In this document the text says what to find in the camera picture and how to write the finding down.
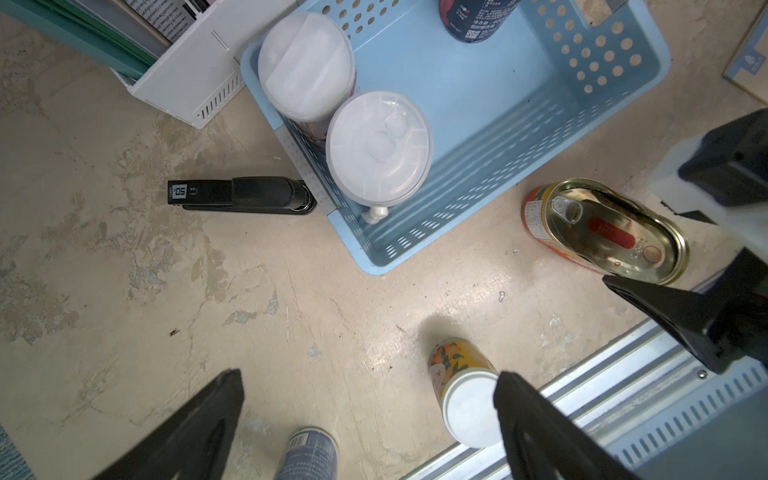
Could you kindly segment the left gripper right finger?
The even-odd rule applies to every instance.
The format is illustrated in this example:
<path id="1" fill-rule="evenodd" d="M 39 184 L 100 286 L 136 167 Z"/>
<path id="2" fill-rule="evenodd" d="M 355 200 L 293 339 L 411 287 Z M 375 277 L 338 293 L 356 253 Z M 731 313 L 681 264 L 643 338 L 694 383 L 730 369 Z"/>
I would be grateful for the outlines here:
<path id="1" fill-rule="evenodd" d="M 514 479 L 634 479 L 517 373 L 500 374 L 494 406 Z"/>

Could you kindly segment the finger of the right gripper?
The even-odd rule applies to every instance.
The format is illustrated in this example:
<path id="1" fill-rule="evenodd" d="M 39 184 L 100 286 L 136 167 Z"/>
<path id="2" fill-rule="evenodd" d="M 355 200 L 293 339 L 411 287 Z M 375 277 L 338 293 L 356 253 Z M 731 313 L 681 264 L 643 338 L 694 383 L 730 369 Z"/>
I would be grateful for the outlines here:
<path id="1" fill-rule="evenodd" d="M 612 275 L 602 281 L 717 374 L 743 357 L 767 363 L 767 264 L 746 248 L 703 293 Z"/>

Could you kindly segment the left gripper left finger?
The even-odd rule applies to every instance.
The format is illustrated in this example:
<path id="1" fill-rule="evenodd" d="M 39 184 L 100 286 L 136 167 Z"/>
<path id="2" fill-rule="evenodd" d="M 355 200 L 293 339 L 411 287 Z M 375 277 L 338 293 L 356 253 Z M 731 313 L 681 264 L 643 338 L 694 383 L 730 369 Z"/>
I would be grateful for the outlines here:
<path id="1" fill-rule="evenodd" d="M 239 369 L 222 371 L 98 479 L 220 479 L 242 407 Z"/>

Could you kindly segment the small orange can white lid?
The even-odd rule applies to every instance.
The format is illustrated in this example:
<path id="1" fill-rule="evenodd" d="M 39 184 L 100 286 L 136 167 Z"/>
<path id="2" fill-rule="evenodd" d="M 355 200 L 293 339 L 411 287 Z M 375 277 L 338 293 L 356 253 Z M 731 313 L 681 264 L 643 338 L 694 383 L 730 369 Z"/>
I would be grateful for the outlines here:
<path id="1" fill-rule="evenodd" d="M 451 436 L 483 449 L 502 442 L 493 396 L 499 372 L 471 341 L 450 337 L 428 356 L 428 374 Z"/>

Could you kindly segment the oval gold fish tin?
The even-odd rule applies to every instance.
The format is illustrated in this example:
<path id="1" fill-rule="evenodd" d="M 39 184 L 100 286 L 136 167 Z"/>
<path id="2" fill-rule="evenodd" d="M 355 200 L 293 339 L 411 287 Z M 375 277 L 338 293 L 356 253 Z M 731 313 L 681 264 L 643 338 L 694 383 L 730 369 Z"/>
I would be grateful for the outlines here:
<path id="1" fill-rule="evenodd" d="M 689 265 L 688 241 L 674 222 L 592 179 L 535 188 L 521 218 L 538 242 L 601 274 L 666 285 Z"/>

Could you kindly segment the light blue plastic basket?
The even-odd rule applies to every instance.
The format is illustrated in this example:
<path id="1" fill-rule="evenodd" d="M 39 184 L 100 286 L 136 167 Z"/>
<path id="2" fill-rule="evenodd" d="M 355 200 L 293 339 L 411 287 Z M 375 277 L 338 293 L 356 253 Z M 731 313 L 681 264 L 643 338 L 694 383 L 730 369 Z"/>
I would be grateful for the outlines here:
<path id="1" fill-rule="evenodd" d="M 642 1 L 593 26 L 573 1 L 523 1 L 488 40 L 466 44 L 434 1 L 308 1 L 349 37 L 360 91 L 392 90 L 425 113 L 435 156 L 425 183 L 375 225 L 335 184 L 324 152 L 244 81 L 358 266 L 385 274 L 660 83 L 669 48 Z"/>

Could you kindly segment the yellow can white lid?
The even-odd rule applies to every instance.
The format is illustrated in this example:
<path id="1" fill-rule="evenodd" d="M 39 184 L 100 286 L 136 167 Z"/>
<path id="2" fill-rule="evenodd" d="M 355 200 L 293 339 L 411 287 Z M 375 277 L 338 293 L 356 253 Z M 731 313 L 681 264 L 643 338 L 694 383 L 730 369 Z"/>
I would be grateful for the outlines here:
<path id="1" fill-rule="evenodd" d="M 373 90 L 346 100 L 326 139 L 326 162 L 339 190 L 375 225 L 423 185 L 434 140 L 422 109 L 408 96 Z"/>

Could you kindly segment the grey round tin can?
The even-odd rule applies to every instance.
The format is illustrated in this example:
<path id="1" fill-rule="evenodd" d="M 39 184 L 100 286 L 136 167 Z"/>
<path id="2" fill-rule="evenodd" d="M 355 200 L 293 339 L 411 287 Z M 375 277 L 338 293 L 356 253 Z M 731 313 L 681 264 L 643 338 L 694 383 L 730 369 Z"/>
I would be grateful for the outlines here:
<path id="1" fill-rule="evenodd" d="M 453 38 L 478 43 L 495 34 L 519 3 L 520 0 L 440 0 L 439 14 Z"/>

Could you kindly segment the pink can white lid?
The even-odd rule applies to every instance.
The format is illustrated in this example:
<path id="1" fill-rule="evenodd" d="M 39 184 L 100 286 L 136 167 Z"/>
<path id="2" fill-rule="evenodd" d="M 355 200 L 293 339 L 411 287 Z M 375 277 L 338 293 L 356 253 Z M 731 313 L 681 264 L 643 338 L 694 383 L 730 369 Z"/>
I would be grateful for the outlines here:
<path id="1" fill-rule="evenodd" d="M 347 35 L 313 12 L 289 15 L 272 27 L 260 48 L 257 75 L 273 107 L 321 147 L 333 115 L 354 95 L 357 82 Z"/>

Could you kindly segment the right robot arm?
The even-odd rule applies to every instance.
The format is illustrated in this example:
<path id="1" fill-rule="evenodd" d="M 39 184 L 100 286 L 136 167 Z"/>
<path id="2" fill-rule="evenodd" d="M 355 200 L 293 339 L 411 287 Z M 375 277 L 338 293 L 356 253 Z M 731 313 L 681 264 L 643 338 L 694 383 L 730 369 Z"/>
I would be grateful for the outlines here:
<path id="1" fill-rule="evenodd" d="M 606 275 L 710 371 L 767 361 L 767 112 L 757 110 L 673 147 L 651 190 L 674 214 L 718 225 L 743 249 L 704 292 Z"/>

